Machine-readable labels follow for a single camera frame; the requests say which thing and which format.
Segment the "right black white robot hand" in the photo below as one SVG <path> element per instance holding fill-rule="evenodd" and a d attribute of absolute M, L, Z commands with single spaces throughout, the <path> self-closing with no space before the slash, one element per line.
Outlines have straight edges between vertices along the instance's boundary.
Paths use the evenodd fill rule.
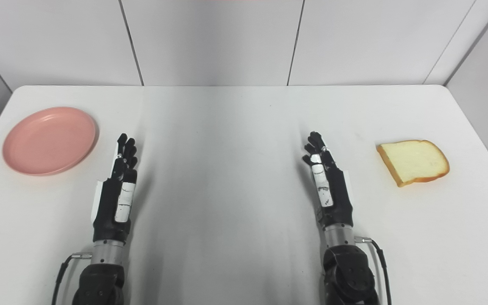
<path fill-rule="evenodd" d="M 319 199 L 318 222 L 323 227 L 353 227 L 354 209 L 344 172 L 337 166 L 320 133 L 311 131 L 304 149 L 308 154 L 302 160 L 310 167 Z"/>

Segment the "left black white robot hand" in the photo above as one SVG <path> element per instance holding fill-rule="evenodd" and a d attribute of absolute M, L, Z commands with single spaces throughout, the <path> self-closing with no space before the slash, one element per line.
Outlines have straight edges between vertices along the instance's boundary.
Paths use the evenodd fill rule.
<path fill-rule="evenodd" d="M 101 184 L 93 220 L 93 242 L 117 241 L 126 244 L 130 235 L 130 211 L 137 185 L 136 141 L 121 134 L 111 175 Z"/>

